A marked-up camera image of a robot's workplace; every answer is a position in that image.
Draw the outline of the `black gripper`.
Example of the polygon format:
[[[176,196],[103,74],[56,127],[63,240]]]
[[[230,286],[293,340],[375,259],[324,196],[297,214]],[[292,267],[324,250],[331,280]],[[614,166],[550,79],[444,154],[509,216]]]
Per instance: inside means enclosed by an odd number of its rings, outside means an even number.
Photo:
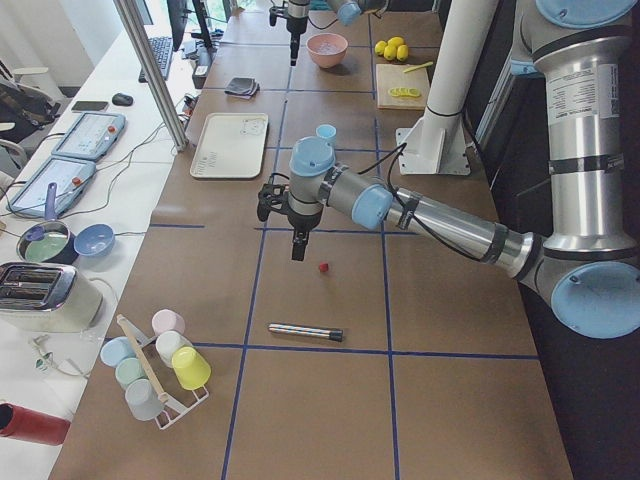
[[[291,259],[294,261],[303,261],[309,233],[319,225],[321,213],[317,212],[313,215],[303,215],[292,211],[287,215],[287,218],[294,229]]]
[[[300,49],[300,35],[307,30],[308,18],[290,17],[287,19],[287,30],[290,35],[290,65],[296,66]]]

